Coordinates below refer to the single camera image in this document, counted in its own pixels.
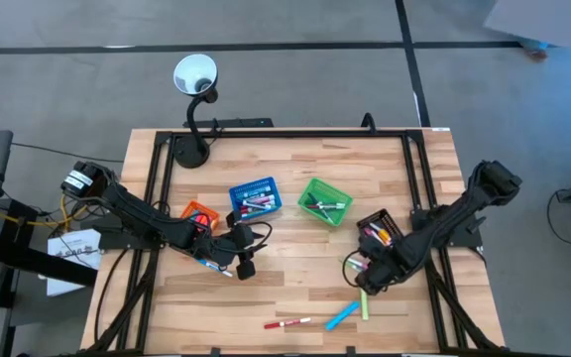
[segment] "plastic basket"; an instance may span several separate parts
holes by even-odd
[[[240,206],[242,205],[244,199],[251,197],[258,197],[261,194],[266,194],[267,192],[275,196],[275,206],[270,209],[242,214],[242,220],[249,220],[255,217],[259,217],[264,214],[274,212],[279,208],[281,208],[282,199],[279,197],[279,191],[277,190],[277,184],[275,183],[275,179],[262,178],[256,181],[231,187],[228,190],[228,193],[230,194],[230,201],[233,204],[233,210],[236,211],[240,210]]]
[[[398,228],[398,225],[394,222],[394,219],[384,208],[356,222],[356,226],[358,227],[361,235],[367,235],[364,229],[368,227],[371,228],[370,223],[374,223],[378,227],[385,229],[392,237],[392,244],[397,242],[399,239],[402,239],[403,237],[402,232]]]
[[[325,204],[332,204],[332,203],[345,203],[344,209],[325,209],[327,215],[332,219],[329,221],[323,212],[319,209],[311,209],[307,208],[308,204],[313,204],[312,199],[309,196],[309,193],[312,193],[314,198],[318,201],[323,202]],[[354,199],[347,193],[343,192],[342,190],[331,186],[330,184],[324,182],[322,179],[313,178],[305,191],[298,199],[298,205],[309,214],[313,215],[314,217],[322,220],[323,222],[332,225],[334,227],[338,227],[345,215],[347,214],[347,210],[352,205],[352,201]]]
[[[191,202],[188,203],[188,206],[184,209],[184,212],[182,213],[180,218],[190,217],[191,215],[195,214],[195,211],[206,213],[206,215],[208,215],[208,217],[210,218],[211,229],[217,228],[217,224],[219,223],[219,213],[206,207],[205,205],[199,203],[196,200],[192,200]]]

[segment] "green basket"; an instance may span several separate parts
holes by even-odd
[[[325,218],[325,215],[323,214],[323,212],[321,212],[318,209],[310,209],[307,208],[306,205],[307,204],[312,204],[312,200],[310,199],[308,193],[311,192],[312,195],[314,195],[314,198],[316,198],[317,200],[328,204],[328,203],[345,203],[345,208],[344,209],[325,209],[325,212],[327,212],[327,215],[332,219],[332,221],[330,222],[329,220],[327,220],[327,218]],[[304,211],[308,212],[309,214],[313,215],[314,217],[322,220],[323,222],[332,225],[334,227],[338,227],[341,222],[343,221],[343,218],[345,218],[345,215],[347,214],[347,210],[349,209],[349,207],[352,205],[352,201],[354,199],[347,193],[343,192],[342,190],[332,187],[331,185],[323,182],[321,179],[319,178],[313,178],[309,184],[307,185],[307,187],[305,188],[305,191],[303,192],[303,194],[301,195],[301,197],[298,199],[298,205],[303,208]]]

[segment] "gray floor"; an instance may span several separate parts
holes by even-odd
[[[510,39],[482,28],[490,0],[404,2],[414,41]],[[384,0],[0,0],[0,47],[400,40],[395,4]],[[524,180],[512,204],[487,211],[482,229],[508,346],[571,354],[571,246],[551,236],[544,211],[552,191],[571,185],[571,51],[549,54],[538,64],[517,49],[416,51],[431,123],[451,127],[464,174],[498,159]],[[183,122],[187,99],[171,72],[185,55],[0,55],[0,129],[18,142],[120,159],[131,129]],[[345,126],[370,111],[379,126],[418,124],[402,49],[210,55],[220,100],[198,109],[203,119]],[[5,187],[54,209],[74,161],[15,148]],[[571,206],[554,211],[571,239]],[[34,244],[44,245],[45,233]],[[74,352],[89,291],[47,299],[44,288],[22,277],[13,321],[39,323],[19,328],[15,352]],[[38,298],[47,306],[40,314]]]

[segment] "black basket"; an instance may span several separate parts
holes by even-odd
[[[384,208],[379,210],[378,212],[356,222],[356,226],[358,227],[358,230],[360,231],[361,236],[366,235],[365,231],[363,229],[370,227],[370,225],[369,225],[370,223],[374,223],[381,228],[385,228],[385,230],[387,230],[389,235],[392,237],[392,244],[394,244],[394,242],[396,242],[397,240],[402,239],[402,237],[404,237],[402,235],[402,232],[400,232],[400,229],[398,228],[398,226],[394,222],[394,219],[389,215],[387,210]]]

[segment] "label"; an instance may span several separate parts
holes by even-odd
[[[72,170],[69,175],[75,179],[78,179],[79,181],[82,181],[83,183],[87,184],[87,185],[92,185],[94,183],[93,180],[91,180],[91,178],[88,178],[87,176],[81,174],[80,172],[76,171],[76,170]]]
[[[78,189],[83,189],[85,187],[85,183],[79,181],[76,178],[73,177],[67,177],[65,178],[65,182],[73,185],[74,187],[78,188]]]

